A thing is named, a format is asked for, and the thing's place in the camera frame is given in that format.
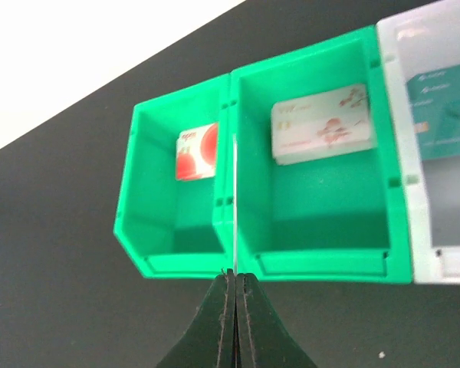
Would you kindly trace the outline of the white card red pattern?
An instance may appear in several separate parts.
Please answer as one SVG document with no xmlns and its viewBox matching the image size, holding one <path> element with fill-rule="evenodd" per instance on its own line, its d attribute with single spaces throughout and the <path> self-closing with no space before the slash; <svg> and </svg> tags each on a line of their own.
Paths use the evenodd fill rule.
<svg viewBox="0 0 460 368">
<path fill-rule="evenodd" d="M 290 165 L 376 146 L 365 84 L 275 103 L 271 109 L 271 151 Z"/>
</svg>

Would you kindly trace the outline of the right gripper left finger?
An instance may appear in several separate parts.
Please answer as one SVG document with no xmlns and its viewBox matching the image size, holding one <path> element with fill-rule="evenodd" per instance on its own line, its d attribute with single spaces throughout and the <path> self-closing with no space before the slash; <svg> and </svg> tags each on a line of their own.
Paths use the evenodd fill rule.
<svg viewBox="0 0 460 368">
<path fill-rule="evenodd" d="M 195 317 L 158 367 L 235 365 L 235 274 L 228 269 L 212 282 Z"/>
</svg>

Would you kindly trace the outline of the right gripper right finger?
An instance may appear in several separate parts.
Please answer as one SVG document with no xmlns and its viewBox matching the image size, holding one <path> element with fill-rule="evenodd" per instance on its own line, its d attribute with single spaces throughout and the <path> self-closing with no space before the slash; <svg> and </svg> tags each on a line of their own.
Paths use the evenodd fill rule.
<svg viewBox="0 0 460 368">
<path fill-rule="evenodd" d="M 238 367 L 315 367 L 288 333 L 253 274 L 236 276 Z"/>
</svg>

